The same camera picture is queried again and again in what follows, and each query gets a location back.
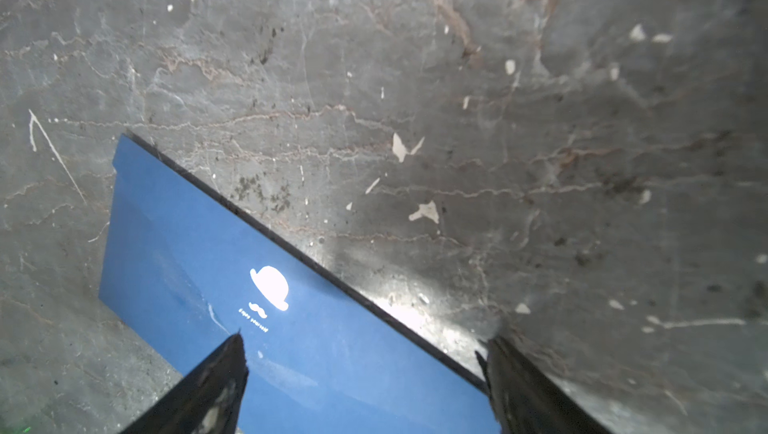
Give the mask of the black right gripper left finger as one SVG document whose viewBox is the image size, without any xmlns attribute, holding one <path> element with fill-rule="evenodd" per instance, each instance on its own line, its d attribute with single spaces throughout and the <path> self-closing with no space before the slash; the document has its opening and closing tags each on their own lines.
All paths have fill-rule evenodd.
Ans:
<svg viewBox="0 0 768 434">
<path fill-rule="evenodd" d="M 235 434 L 248 374 L 233 334 L 122 433 Z"/>
</svg>

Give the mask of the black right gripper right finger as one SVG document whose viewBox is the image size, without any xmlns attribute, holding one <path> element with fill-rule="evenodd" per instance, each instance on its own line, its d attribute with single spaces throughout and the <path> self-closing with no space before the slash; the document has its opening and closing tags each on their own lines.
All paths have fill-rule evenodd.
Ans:
<svg viewBox="0 0 768 434">
<path fill-rule="evenodd" d="M 494 336 L 484 346 L 487 355 L 476 352 L 475 356 L 503 433 L 610 433 L 511 341 Z"/>
</svg>

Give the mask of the blue envelope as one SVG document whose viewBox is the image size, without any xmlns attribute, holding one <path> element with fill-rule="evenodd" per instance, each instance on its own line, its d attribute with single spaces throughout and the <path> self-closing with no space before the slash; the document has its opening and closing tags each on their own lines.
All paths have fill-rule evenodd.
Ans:
<svg viewBox="0 0 768 434">
<path fill-rule="evenodd" d="M 495 433 L 486 395 L 127 136 L 99 296 L 181 373 L 239 334 L 248 433 Z"/>
</svg>

